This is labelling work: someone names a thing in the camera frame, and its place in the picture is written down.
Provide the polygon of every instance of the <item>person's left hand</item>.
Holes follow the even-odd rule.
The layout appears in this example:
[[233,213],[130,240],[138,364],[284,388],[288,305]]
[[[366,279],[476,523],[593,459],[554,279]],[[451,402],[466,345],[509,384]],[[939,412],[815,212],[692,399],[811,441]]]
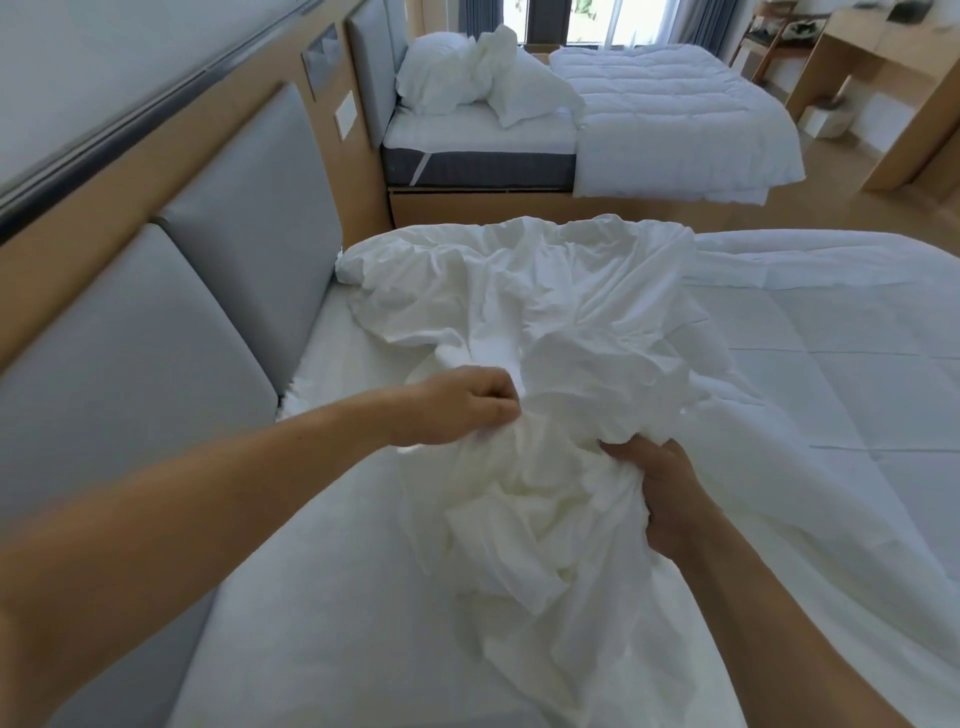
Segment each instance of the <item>person's left hand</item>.
[[396,419],[390,444],[397,447],[452,443],[520,416],[514,382],[497,367],[458,367],[390,394]]

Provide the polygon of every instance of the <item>forearm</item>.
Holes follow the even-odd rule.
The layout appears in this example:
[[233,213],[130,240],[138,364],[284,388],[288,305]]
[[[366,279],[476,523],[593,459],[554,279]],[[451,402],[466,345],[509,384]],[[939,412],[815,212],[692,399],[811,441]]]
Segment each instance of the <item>forearm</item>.
[[692,541],[676,561],[750,728],[909,728],[725,518]]
[[23,706],[15,725],[40,723],[386,445],[380,404],[361,396],[195,450],[45,514],[0,545],[0,617],[16,637],[5,657],[18,662],[7,669]]

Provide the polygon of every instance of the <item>pillowcase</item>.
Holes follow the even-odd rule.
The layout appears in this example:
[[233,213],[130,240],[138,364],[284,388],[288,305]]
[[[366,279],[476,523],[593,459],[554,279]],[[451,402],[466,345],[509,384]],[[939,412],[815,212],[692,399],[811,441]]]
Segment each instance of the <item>pillowcase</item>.
[[473,38],[457,33],[430,33],[414,40],[396,73],[400,103],[413,113],[446,114],[476,101],[469,66],[474,46]]
[[574,119],[584,109],[584,100],[573,86],[522,48],[516,51],[514,67],[493,80],[487,103],[496,111],[501,127],[570,109]]
[[493,82],[510,72],[516,33],[501,25],[479,40],[457,33],[420,36],[396,74],[400,103],[417,114],[447,114],[490,94]]

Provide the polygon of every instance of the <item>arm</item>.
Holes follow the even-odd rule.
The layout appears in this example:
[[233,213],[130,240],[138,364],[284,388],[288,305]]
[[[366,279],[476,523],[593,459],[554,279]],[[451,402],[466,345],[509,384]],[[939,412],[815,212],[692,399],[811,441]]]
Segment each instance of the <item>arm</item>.
[[465,367],[196,449],[26,524],[0,544],[0,727],[41,724],[376,450],[519,411],[506,372]]
[[683,448],[639,436],[603,447],[644,470],[647,541],[676,563],[693,592],[750,728],[910,728],[713,503]]

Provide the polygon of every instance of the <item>hand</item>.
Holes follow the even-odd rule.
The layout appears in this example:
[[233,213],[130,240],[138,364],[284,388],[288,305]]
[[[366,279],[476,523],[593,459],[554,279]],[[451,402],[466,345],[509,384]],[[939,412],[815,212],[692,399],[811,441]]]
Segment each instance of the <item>hand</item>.
[[396,422],[390,444],[398,447],[452,443],[520,416],[514,382],[496,367],[459,367],[391,393]]
[[675,441],[659,446],[635,435],[623,445],[600,443],[600,447],[643,470],[643,498],[650,512],[647,543],[657,553],[677,561],[691,544],[726,521]]

